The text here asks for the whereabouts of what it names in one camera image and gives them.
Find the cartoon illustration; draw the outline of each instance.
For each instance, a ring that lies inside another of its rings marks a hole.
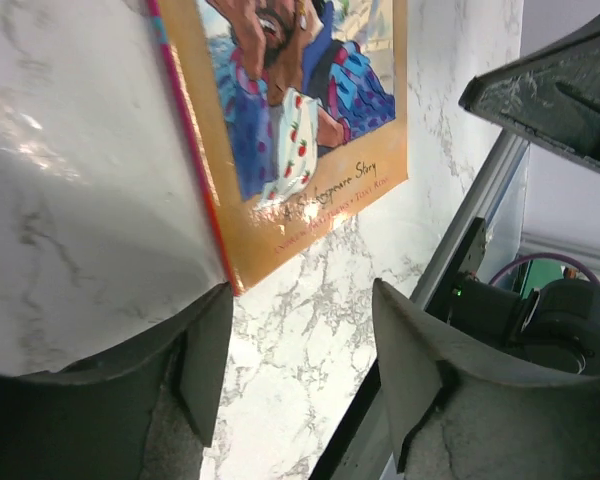
[[[392,0],[197,1],[243,201],[285,201],[395,118]]]

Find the illustrated book cover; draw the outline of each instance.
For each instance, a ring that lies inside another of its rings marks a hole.
[[[149,0],[236,294],[407,179],[406,3]]]

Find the illustrated man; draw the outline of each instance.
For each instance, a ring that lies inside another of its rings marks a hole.
[[[289,87],[320,99],[317,143],[327,153],[395,118],[369,59],[331,36],[325,0],[207,0],[231,25],[236,45],[218,75],[243,200],[277,178],[276,145]]]

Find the white marble surface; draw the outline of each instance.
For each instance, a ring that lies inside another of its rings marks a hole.
[[[410,293],[498,129],[457,102],[518,56],[523,0],[409,1],[409,174],[236,302],[204,480],[304,480],[374,357],[371,282]]]
[[[144,0],[0,0],[0,372],[57,369],[223,279]]]

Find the book cover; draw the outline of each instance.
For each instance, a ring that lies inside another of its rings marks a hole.
[[[407,179],[404,0],[149,0],[245,292]]]

